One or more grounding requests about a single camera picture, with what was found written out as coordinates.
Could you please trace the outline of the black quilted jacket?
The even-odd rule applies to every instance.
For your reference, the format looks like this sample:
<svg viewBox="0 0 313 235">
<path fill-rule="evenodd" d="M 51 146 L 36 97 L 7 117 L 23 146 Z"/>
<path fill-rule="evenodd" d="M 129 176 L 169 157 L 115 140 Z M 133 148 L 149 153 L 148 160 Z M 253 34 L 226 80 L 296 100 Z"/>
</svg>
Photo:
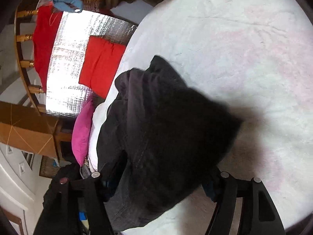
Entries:
<svg viewBox="0 0 313 235">
<path fill-rule="evenodd" d="M 242 121 L 193 88 L 162 57 L 115 80 L 98 166 L 128 162 L 106 210 L 115 231 L 142 227 L 184 200 L 223 159 Z"/>
</svg>

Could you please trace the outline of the black coat pile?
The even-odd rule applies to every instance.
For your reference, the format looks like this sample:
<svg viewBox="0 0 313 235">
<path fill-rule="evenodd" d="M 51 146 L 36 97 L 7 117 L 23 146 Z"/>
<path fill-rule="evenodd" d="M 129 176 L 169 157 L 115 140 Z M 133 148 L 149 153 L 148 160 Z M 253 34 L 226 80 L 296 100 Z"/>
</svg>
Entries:
<svg viewBox="0 0 313 235">
<path fill-rule="evenodd" d="M 80 166 L 77 163 L 71 163 L 65 167 L 61 167 L 56 175 L 52 178 L 48 190 L 43 196 L 43 208 L 47 208 L 50 203 L 55 199 L 60 188 L 67 182 L 62 183 L 63 179 L 68 181 L 80 180 L 82 177 L 80 175 Z"/>
</svg>

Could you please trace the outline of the grey garment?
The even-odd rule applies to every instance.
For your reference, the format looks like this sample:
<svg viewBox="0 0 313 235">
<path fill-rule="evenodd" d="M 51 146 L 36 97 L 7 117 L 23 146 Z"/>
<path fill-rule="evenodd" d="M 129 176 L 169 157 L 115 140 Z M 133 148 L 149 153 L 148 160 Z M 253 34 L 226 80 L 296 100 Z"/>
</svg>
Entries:
<svg viewBox="0 0 313 235">
<path fill-rule="evenodd" d="M 90 171 L 88 165 L 83 164 L 80 167 L 80 175 L 81 175 L 82 179 L 86 179 L 91 175 L 91 171 Z"/>
</svg>

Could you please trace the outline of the blue jacket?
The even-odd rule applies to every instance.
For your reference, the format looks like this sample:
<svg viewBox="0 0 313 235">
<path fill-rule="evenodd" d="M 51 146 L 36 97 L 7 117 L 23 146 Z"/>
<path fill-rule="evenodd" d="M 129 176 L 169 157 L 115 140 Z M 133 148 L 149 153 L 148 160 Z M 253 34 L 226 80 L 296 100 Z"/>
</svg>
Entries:
<svg viewBox="0 0 313 235">
<path fill-rule="evenodd" d="M 78 215 L 79 215 L 80 221 L 86 221 L 87 220 L 85 212 L 79 212 Z"/>
</svg>

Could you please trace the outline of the pink pillow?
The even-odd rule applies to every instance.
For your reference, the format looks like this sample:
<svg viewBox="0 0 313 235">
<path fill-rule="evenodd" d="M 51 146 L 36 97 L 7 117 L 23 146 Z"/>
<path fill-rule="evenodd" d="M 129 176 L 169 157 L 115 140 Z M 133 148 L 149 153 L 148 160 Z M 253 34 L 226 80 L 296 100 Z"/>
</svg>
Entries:
<svg viewBox="0 0 313 235">
<path fill-rule="evenodd" d="M 94 104 L 92 99 L 85 103 L 78 114 L 72 133 L 72 151 L 78 164 L 82 167 L 89 151 L 89 137 L 92 126 Z"/>
</svg>

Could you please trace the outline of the brown curved column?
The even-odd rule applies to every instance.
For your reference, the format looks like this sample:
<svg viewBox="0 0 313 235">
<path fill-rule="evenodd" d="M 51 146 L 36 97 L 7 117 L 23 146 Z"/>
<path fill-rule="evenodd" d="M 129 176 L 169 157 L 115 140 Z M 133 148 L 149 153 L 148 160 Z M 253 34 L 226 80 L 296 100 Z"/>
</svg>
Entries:
<svg viewBox="0 0 313 235">
<path fill-rule="evenodd" d="M 72 132 L 63 130 L 64 122 L 41 115 L 34 108 L 1 102 L 1 143 L 26 152 L 65 160 Z"/>
</svg>

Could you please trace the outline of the silver foil headboard panel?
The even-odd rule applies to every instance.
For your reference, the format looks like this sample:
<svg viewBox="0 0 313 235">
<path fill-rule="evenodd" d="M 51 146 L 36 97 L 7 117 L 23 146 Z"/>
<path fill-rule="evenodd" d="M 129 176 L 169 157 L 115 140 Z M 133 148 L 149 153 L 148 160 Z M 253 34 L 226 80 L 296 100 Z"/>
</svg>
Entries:
<svg viewBox="0 0 313 235">
<path fill-rule="evenodd" d="M 93 94 L 78 82 L 90 36 L 127 45 L 136 28 L 135 24 L 96 12 L 63 13 L 49 62 L 46 112 L 75 118 Z"/>
</svg>

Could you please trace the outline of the red pillow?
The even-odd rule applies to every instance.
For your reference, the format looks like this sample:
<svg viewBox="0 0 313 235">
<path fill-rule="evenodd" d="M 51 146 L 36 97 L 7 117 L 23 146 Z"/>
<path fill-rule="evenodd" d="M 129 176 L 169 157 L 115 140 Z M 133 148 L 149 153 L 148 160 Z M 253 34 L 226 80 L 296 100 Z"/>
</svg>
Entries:
<svg viewBox="0 0 313 235">
<path fill-rule="evenodd" d="M 87 43 L 79 83 L 106 98 L 126 46 L 91 36 Z"/>
</svg>

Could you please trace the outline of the wooden stair railing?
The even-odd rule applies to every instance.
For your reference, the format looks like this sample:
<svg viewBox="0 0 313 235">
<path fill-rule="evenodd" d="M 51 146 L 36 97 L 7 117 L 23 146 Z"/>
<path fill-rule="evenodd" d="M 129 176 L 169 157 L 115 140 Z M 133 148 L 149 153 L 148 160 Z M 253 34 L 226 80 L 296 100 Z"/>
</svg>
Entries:
<svg viewBox="0 0 313 235">
<path fill-rule="evenodd" d="M 39 0 L 21 0 L 14 14 L 14 49 L 20 79 L 26 91 L 25 99 L 38 113 L 46 107 L 39 98 L 45 97 L 38 74 L 34 69 L 33 33 Z"/>
</svg>

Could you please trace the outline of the white bed blanket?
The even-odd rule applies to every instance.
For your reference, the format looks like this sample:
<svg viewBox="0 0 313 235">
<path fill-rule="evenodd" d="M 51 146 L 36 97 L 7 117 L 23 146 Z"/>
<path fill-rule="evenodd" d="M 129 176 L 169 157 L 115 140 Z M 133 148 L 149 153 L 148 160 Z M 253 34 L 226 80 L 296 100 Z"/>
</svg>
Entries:
<svg viewBox="0 0 313 235">
<path fill-rule="evenodd" d="M 312 213 L 312 24 L 297 0 L 165 0 L 118 72 L 160 55 L 244 119 L 221 168 L 261 177 L 289 228 Z"/>
</svg>

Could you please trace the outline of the red cloth on headboard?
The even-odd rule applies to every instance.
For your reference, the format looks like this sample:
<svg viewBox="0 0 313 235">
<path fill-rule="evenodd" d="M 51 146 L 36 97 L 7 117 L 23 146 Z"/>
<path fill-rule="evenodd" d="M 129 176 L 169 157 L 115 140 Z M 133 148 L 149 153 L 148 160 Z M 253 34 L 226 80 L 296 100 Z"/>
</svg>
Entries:
<svg viewBox="0 0 313 235">
<path fill-rule="evenodd" d="M 32 41 L 34 68 L 39 75 L 42 89 L 46 92 L 50 57 L 63 12 L 54 12 L 52 6 L 38 9 L 36 27 Z"/>
</svg>

